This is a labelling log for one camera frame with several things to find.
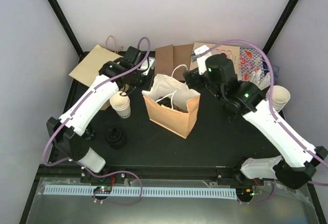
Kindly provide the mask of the black cup lid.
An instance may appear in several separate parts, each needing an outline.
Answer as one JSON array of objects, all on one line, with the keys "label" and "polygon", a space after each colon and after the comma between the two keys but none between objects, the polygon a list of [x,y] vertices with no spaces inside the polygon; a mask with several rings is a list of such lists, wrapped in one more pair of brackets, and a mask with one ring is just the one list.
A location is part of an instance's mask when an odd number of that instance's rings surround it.
[{"label": "black cup lid", "polygon": [[167,108],[170,108],[170,109],[176,109],[176,106],[174,105],[173,103],[173,98],[174,94],[168,94],[166,96],[163,96],[161,98],[159,98],[156,103],[161,105],[161,106],[165,106]]}]

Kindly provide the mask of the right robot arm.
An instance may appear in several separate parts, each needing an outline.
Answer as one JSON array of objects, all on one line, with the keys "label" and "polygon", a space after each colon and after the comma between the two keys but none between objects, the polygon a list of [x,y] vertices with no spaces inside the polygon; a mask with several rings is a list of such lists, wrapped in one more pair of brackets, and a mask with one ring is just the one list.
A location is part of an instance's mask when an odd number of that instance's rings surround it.
[{"label": "right robot arm", "polygon": [[208,88],[223,107],[240,114],[280,152],[272,158],[242,159],[233,171],[234,181],[244,185],[255,178],[275,179],[291,189],[310,182],[327,149],[305,141],[275,110],[271,111],[265,93],[252,82],[238,80],[233,62],[224,53],[201,57],[197,63],[197,68],[183,74],[188,87]]}]

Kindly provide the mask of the stack of white paper cups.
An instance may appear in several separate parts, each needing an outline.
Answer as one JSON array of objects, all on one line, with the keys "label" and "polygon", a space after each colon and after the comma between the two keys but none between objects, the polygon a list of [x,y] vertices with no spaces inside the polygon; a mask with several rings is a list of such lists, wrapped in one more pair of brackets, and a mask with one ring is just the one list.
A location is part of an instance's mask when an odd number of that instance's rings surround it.
[{"label": "stack of white paper cups", "polygon": [[131,115],[130,99],[123,91],[118,91],[110,97],[110,105],[120,118],[128,118]]}]

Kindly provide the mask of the stack of pulp cup carriers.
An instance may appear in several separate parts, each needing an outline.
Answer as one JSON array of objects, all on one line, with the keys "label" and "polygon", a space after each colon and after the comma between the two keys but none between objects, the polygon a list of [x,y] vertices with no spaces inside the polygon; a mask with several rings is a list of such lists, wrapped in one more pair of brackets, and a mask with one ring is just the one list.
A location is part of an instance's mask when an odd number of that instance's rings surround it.
[{"label": "stack of pulp cup carriers", "polygon": [[111,106],[110,100],[107,100],[102,107],[100,108],[101,111],[107,110]]}]

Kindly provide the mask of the orange paper bag white handles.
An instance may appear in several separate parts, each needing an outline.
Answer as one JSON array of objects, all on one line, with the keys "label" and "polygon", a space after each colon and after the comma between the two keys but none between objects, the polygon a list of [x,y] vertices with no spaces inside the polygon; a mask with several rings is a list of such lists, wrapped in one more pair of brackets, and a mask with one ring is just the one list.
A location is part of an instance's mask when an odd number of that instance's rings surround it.
[{"label": "orange paper bag white handles", "polygon": [[[197,121],[200,93],[190,89],[173,77],[156,74],[149,91],[143,90],[149,120],[174,134],[186,139]],[[156,101],[168,94],[174,94],[172,100],[176,109],[161,106]]]}]

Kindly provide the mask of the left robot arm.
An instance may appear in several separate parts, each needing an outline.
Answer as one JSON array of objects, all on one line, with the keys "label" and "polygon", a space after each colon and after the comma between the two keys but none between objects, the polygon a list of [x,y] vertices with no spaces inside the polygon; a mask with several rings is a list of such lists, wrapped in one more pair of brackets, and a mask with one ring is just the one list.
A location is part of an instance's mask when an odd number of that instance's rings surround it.
[{"label": "left robot arm", "polygon": [[104,63],[81,98],[58,119],[52,117],[47,121],[48,144],[64,153],[68,160],[91,170],[98,182],[107,181],[110,170],[105,167],[106,160],[89,144],[94,137],[90,121],[107,101],[122,118],[130,116],[129,93],[123,88],[136,89],[147,83],[148,74],[156,65],[149,54],[129,47],[124,56]]}]

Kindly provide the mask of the stack of plain paper cups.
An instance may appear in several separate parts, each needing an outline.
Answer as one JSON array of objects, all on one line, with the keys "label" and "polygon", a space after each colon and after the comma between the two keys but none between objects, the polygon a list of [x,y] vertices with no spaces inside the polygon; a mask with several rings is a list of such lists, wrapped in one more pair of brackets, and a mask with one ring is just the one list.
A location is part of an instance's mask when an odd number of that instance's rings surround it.
[{"label": "stack of plain paper cups", "polygon": [[280,112],[289,102],[291,94],[285,87],[279,85],[273,86],[272,95],[270,94],[270,91],[271,89],[269,88],[266,93],[266,97],[269,101],[269,107],[276,112]]}]

